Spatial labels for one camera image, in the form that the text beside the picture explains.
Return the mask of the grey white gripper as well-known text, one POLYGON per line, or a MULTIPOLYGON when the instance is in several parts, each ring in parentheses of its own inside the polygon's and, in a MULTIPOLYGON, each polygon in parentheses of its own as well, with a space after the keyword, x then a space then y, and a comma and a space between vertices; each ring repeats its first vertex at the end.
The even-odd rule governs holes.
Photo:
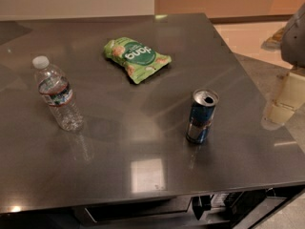
POLYGON ((268 113, 277 124, 285 124, 305 103, 305 3, 287 22, 281 39, 281 58, 294 66, 283 79, 280 95, 268 113))

